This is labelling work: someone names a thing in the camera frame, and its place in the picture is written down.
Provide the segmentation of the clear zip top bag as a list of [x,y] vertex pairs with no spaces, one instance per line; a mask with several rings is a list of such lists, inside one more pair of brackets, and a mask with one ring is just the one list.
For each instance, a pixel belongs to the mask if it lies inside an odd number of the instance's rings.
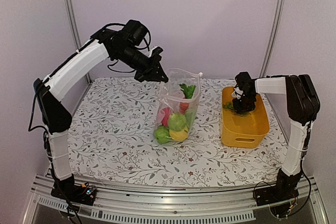
[[[158,126],[163,125],[161,123],[161,119],[162,119],[162,115],[160,114],[161,109],[165,107],[169,107],[171,108],[171,114],[181,113],[180,103],[188,102],[189,107],[187,110],[194,110],[195,112],[197,112],[198,103],[200,100],[201,78],[203,76],[202,72],[192,73],[192,72],[179,69],[179,68],[171,68],[171,69],[167,69],[166,75],[169,78],[169,80],[167,83],[162,83],[160,85],[160,92],[158,96],[159,106],[158,106],[158,110],[156,114],[154,131],[158,128]],[[181,88],[179,86],[179,84],[181,83],[185,83],[187,86],[196,85],[194,95],[191,99],[184,99],[183,92],[181,91]],[[188,136],[190,134],[191,129],[192,127],[188,129]],[[174,141],[171,139],[168,143],[170,142],[182,142],[182,141]]]

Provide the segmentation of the left aluminium post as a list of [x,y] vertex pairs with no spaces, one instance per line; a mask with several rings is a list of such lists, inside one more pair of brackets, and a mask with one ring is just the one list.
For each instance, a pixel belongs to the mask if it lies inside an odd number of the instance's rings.
[[73,3],[72,3],[72,0],[64,0],[64,3],[66,7],[67,16],[68,16],[70,31],[71,31],[72,38],[73,38],[73,43],[74,43],[75,48],[79,49],[82,44],[81,44],[81,39],[80,39],[79,32],[78,32],[77,23],[76,23]]

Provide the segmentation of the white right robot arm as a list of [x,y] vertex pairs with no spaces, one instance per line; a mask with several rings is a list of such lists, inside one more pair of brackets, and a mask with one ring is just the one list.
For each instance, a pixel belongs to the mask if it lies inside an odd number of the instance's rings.
[[311,130],[320,110],[320,101],[310,76],[278,75],[253,79],[248,72],[240,72],[235,81],[233,107],[237,113],[254,110],[258,94],[286,96],[291,126],[288,150],[279,174],[286,178],[300,176],[301,162],[307,153]]

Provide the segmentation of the red apple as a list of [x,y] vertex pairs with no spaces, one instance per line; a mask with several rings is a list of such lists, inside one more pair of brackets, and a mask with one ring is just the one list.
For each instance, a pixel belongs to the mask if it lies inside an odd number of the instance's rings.
[[161,109],[160,114],[162,115],[161,123],[164,126],[168,126],[168,120],[169,120],[169,117],[171,115],[171,108],[165,107],[165,108]]

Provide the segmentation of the green grape bunch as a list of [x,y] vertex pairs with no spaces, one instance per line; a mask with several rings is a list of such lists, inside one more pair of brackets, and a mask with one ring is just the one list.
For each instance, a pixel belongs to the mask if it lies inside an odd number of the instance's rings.
[[250,112],[236,112],[234,110],[233,104],[231,102],[227,102],[222,105],[223,109],[230,110],[234,115],[239,115],[239,116],[248,116],[250,115]]

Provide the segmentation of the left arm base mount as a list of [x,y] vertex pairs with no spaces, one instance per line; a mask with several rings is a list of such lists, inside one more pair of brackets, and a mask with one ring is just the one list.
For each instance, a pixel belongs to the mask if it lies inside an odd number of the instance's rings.
[[72,180],[55,181],[51,195],[70,202],[93,206],[97,194],[95,185],[76,185]]

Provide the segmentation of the green guava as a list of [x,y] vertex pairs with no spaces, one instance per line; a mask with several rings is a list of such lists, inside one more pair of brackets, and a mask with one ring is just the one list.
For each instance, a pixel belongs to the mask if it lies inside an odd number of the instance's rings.
[[181,113],[172,113],[167,124],[170,130],[181,131],[186,126],[186,117]]
[[171,140],[169,129],[164,125],[157,127],[157,129],[154,131],[154,137],[159,144],[166,144]]

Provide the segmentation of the aluminium post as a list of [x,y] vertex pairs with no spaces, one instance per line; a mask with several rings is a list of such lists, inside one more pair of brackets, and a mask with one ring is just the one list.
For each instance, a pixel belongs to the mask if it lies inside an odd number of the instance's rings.
[[80,39],[79,32],[78,32],[77,23],[76,23],[73,3],[72,3],[72,0],[64,0],[64,3],[66,7],[67,16],[68,16],[70,31],[71,31],[72,38],[73,38],[73,43],[74,43],[75,48],[79,49],[82,44],[81,44],[81,39]]
[[285,0],[277,0],[275,6],[274,18],[272,21],[271,31],[269,39],[267,42],[267,47],[265,51],[265,56],[261,65],[261,70],[259,72],[259,77],[265,77],[267,75],[267,70],[271,61],[272,52],[276,43],[276,37],[278,34],[278,29],[281,22],[282,11],[284,8]]

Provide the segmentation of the yellow plastic basket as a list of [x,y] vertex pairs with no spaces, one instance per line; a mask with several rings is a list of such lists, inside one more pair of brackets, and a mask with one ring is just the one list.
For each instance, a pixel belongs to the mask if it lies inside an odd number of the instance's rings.
[[[222,90],[222,105],[232,102],[233,87]],[[234,115],[222,108],[221,141],[229,147],[255,148],[270,130],[267,111],[260,95],[256,96],[256,108],[248,116]]]

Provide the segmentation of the orange carrot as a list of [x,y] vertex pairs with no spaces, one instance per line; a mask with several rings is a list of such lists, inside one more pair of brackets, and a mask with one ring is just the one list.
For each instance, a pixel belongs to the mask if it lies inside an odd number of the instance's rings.
[[[179,84],[181,91],[183,92],[184,95],[184,99],[191,99],[194,95],[195,89],[196,89],[196,85],[190,85],[187,86],[185,83],[181,83]],[[189,107],[189,103],[188,102],[181,102],[180,103],[180,112],[181,113],[185,113],[186,110]]]

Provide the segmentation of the aluminium front rail frame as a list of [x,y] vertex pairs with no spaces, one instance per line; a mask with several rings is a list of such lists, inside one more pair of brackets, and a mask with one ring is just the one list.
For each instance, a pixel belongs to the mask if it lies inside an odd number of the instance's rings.
[[272,206],[258,206],[255,185],[183,188],[136,185],[77,176],[77,184],[96,185],[92,206],[78,213],[51,196],[53,179],[37,175],[28,195],[23,223],[330,223],[314,178],[298,184],[293,216],[277,218]]

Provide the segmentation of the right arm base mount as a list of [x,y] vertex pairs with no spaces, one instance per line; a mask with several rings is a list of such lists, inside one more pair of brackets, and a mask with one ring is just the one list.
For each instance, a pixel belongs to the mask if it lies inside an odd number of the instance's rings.
[[288,217],[294,208],[294,203],[290,203],[290,199],[299,196],[297,184],[300,180],[300,174],[294,176],[287,176],[282,170],[279,170],[275,185],[267,187],[254,188],[253,198],[257,206],[271,205],[271,214],[276,218]]

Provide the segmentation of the floral tablecloth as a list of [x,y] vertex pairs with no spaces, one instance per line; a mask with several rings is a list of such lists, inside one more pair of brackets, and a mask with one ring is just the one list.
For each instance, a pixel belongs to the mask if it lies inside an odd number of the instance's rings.
[[221,143],[222,89],[233,80],[202,79],[190,136],[160,145],[153,136],[160,85],[133,78],[96,79],[68,133],[77,176],[139,185],[222,187],[268,183],[284,162],[287,142],[266,103],[270,130],[254,149]]

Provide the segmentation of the right aluminium post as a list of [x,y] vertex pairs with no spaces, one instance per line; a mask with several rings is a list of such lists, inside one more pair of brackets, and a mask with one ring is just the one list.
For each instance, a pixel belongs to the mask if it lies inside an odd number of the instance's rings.
[[269,39],[267,42],[267,47],[265,51],[265,56],[261,65],[261,70],[259,72],[259,77],[265,77],[267,75],[267,70],[271,61],[272,52],[276,43],[276,37],[278,34],[278,29],[281,22],[282,11],[284,8],[285,0],[277,0],[275,6],[274,18],[272,21],[271,31]]

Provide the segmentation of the yellow lemon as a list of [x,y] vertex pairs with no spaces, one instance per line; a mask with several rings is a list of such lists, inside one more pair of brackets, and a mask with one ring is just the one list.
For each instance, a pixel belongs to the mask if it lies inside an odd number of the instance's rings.
[[174,141],[184,141],[188,138],[188,127],[186,126],[181,131],[174,131],[172,129],[169,129],[169,134],[171,139]]

